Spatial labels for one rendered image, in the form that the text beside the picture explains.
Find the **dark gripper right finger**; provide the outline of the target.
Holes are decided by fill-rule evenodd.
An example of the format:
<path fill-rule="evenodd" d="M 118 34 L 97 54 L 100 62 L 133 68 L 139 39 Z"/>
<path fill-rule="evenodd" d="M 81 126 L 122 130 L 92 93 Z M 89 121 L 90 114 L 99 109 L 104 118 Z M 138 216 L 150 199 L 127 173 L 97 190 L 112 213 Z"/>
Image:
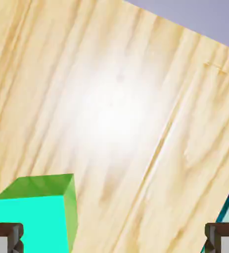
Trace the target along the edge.
<path fill-rule="evenodd" d="M 229 253 L 229 222 L 206 223 L 204 253 Z"/>

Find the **small green cube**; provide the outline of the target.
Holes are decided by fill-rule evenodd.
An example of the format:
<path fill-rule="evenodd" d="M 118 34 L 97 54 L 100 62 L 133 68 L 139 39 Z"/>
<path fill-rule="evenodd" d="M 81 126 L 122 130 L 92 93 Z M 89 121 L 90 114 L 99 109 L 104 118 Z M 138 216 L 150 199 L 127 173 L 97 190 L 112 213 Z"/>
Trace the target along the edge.
<path fill-rule="evenodd" d="M 17 178 L 0 193 L 0 222 L 23 224 L 24 253 L 72 253 L 78 228 L 74 175 Z"/>

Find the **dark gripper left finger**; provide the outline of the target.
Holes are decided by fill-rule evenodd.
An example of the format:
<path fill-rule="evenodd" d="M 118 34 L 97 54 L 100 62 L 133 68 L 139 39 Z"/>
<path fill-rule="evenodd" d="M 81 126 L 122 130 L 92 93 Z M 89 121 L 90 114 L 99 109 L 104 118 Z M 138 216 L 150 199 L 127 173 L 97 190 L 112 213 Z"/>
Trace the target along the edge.
<path fill-rule="evenodd" d="M 21 223 L 0 222 L 0 253 L 24 253 L 23 233 Z"/>

